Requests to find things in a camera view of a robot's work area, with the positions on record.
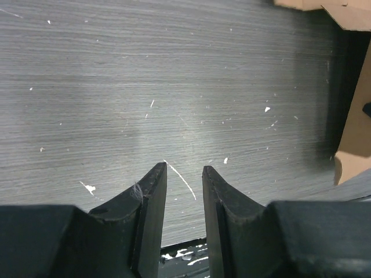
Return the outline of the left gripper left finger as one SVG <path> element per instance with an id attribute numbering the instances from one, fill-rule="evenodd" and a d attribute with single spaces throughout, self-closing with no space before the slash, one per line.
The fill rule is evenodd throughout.
<path id="1" fill-rule="evenodd" d="M 72 205 L 1 207 L 2 277 L 157 277 L 166 163 L 84 212 Z"/>

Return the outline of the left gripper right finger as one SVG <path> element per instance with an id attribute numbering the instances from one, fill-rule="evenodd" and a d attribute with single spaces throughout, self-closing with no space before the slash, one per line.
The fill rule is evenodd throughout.
<path id="1" fill-rule="evenodd" d="M 211 277 L 369 277 L 370 203 L 262 206 L 211 166 L 202 173 Z"/>

